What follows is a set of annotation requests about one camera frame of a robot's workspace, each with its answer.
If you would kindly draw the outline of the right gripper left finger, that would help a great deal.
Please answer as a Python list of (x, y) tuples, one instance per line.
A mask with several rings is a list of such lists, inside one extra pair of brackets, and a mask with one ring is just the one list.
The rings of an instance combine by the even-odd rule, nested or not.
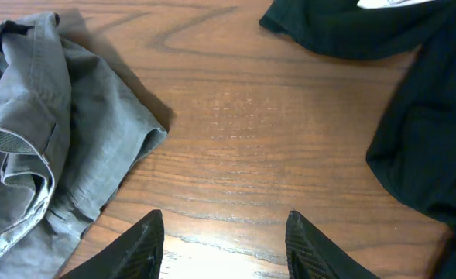
[(163, 215), (155, 209), (61, 279), (158, 279), (163, 243)]

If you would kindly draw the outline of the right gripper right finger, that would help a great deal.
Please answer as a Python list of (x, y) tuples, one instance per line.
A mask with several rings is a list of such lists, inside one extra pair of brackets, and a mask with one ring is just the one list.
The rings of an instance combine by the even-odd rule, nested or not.
[(285, 244), (291, 279), (379, 279), (298, 211), (289, 213)]

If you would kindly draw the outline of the grey shorts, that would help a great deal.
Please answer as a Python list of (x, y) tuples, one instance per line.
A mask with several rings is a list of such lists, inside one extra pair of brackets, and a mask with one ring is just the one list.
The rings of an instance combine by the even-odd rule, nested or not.
[(0, 24), (0, 278), (55, 277), (166, 130), (44, 12)]

